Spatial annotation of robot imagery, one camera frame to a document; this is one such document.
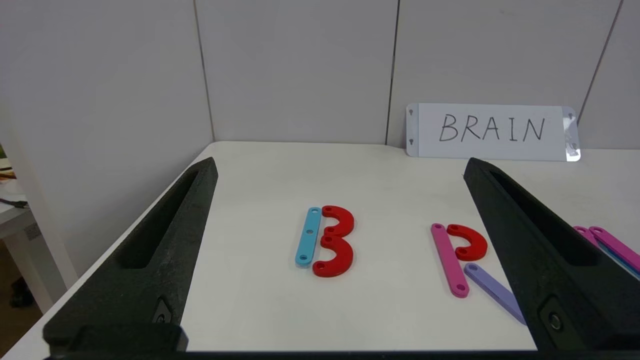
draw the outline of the floor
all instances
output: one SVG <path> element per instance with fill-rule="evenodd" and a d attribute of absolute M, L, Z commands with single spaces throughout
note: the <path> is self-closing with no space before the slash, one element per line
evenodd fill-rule
<path fill-rule="evenodd" d="M 19 278 L 20 272 L 4 241 L 0 240 L 0 357 L 42 316 L 35 303 L 18 309 L 9 306 L 11 284 Z"/>

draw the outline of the white sign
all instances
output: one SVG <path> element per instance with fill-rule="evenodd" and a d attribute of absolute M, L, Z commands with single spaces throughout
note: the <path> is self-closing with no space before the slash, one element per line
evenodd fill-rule
<path fill-rule="evenodd" d="M 429 158 L 580 160 L 567 106 L 410 104 L 406 153 Z"/>

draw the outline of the pink plastic bar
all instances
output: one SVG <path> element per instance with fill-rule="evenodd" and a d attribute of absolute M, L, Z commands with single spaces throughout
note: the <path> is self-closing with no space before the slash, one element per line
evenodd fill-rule
<path fill-rule="evenodd" d="M 600 248 L 600 246 L 598 245 L 598 241 L 596 240 L 595 236 L 593 236 L 593 234 L 591 233 L 591 231 L 589 229 L 587 229 L 584 226 L 574 226 L 573 227 L 578 233 L 580 233 L 580 235 L 582 235 L 582 237 L 584 237 L 585 239 L 589 240 L 590 243 L 592 243 L 596 248 Z"/>
<path fill-rule="evenodd" d="M 624 260 L 624 262 L 631 266 L 635 271 L 640 272 L 640 255 L 636 254 L 633 250 L 623 244 L 622 241 L 618 240 L 615 236 L 609 234 L 609 232 L 601 227 L 592 226 L 589 230 L 593 233 L 593 236 L 611 250 L 611 252 Z"/>
<path fill-rule="evenodd" d="M 431 234 L 436 243 L 438 255 L 440 256 L 442 268 L 444 269 L 444 275 L 447 277 L 451 293 L 457 297 L 467 297 L 469 294 L 469 284 L 467 284 L 467 279 L 462 272 L 462 267 L 460 267 L 456 253 L 453 252 L 453 246 L 449 240 L 446 227 L 438 223 L 433 224 L 431 226 Z"/>

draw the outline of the red plastic letter piece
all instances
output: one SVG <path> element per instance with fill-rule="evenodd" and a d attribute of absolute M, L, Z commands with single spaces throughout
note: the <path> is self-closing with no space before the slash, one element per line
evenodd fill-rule
<path fill-rule="evenodd" d="M 320 277 L 334 277 L 343 274 L 353 262 L 353 249 L 339 236 L 324 235 L 320 240 L 322 247 L 333 250 L 335 258 L 329 261 L 316 261 L 314 274 Z"/>
<path fill-rule="evenodd" d="M 470 227 L 451 224 L 447 226 L 447 233 L 459 236 L 471 243 L 467 247 L 456 247 L 456 257 L 462 261 L 480 260 L 486 255 L 486 240 L 479 232 Z"/>
<path fill-rule="evenodd" d="M 339 206 L 327 205 L 322 207 L 322 215 L 326 218 L 336 218 L 339 223 L 335 226 L 328 226 L 324 229 L 325 235 L 347 236 L 353 230 L 353 215 Z"/>

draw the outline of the plastic letter piece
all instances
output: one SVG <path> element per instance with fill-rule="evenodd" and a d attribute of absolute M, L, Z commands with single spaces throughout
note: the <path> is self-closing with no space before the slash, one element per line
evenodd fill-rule
<path fill-rule="evenodd" d="M 451 241 L 449 241 L 447 230 L 445 230 L 442 224 L 433 224 L 431 226 L 431 234 L 436 243 L 438 255 L 440 255 L 440 261 L 444 269 L 444 275 L 447 277 L 451 293 L 457 297 L 467 297 L 469 294 L 469 285 L 467 284 L 465 274 L 462 273 L 460 263 L 453 252 L 453 246 L 451 246 Z"/>
<path fill-rule="evenodd" d="M 516 297 L 507 290 L 498 280 L 482 269 L 478 264 L 469 263 L 465 265 L 465 274 L 469 276 L 482 290 L 500 304 L 509 314 L 513 315 L 523 325 L 527 325 L 518 307 Z"/>
<path fill-rule="evenodd" d="M 329 261 L 316 261 L 314 274 L 320 277 L 334 277 L 349 270 L 353 262 L 353 249 L 343 238 L 333 235 L 324 235 L 320 240 L 322 247 L 333 250 L 335 258 Z"/>
<path fill-rule="evenodd" d="M 589 228 L 596 240 L 605 245 L 613 254 L 631 266 L 636 273 L 640 272 L 640 256 L 608 231 L 598 226 Z"/>
<path fill-rule="evenodd" d="M 593 246 L 597 247 L 598 249 L 600 248 L 595 236 L 593 236 L 593 234 L 591 234 L 591 231 L 589 231 L 589 229 L 587 229 L 584 226 L 574 226 L 573 228 L 578 233 L 580 233 L 580 235 L 582 235 L 583 238 L 587 239 L 590 243 L 592 243 Z"/>
<path fill-rule="evenodd" d="M 302 228 L 302 235 L 300 235 L 298 251 L 296 252 L 296 265 L 300 267 L 308 267 L 314 259 L 320 220 L 322 220 L 320 208 L 309 208 L 305 226 Z"/>
<path fill-rule="evenodd" d="M 447 233 L 453 236 L 459 236 L 471 243 L 467 247 L 457 247 L 456 257 L 462 261 L 480 260 L 486 255 L 486 240 L 479 232 L 470 227 L 451 224 L 447 226 Z"/>
<path fill-rule="evenodd" d="M 314 274 L 320 277 L 334 277 L 349 270 L 353 262 L 353 249 L 342 237 L 347 236 L 353 230 L 353 215 L 339 206 L 327 205 L 322 208 L 322 215 L 328 218 L 336 218 L 339 223 L 324 229 L 324 235 L 320 239 L 320 245 L 335 252 L 335 258 L 329 261 L 316 261 Z"/>
<path fill-rule="evenodd" d="M 581 234 L 583 238 L 587 239 L 590 243 L 592 243 L 593 246 L 595 246 L 596 248 L 606 252 L 620 266 L 622 266 L 623 268 L 627 269 L 627 271 L 629 271 L 631 274 L 636 275 L 636 277 L 638 277 L 640 279 L 640 272 L 635 270 L 629 263 L 627 263 L 625 260 L 623 260 L 618 255 L 616 255 L 605 243 L 598 243 L 598 240 L 596 240 L 595 235 L 589 229 L 587 229 L 584 226 L 574 226 L 573 228 L 576 231 L 578 231 L 578 233 Z"/>
<path fill-rule="evenodd" d="M 322 215 L 327 218 L 336 218 L 339 223 L 335 226 L 328 226 L 324 229 L 325 235 L 347 236 L 353 230 L 353 215 L 339 206 L 327 205 L 322 208 Z"/>

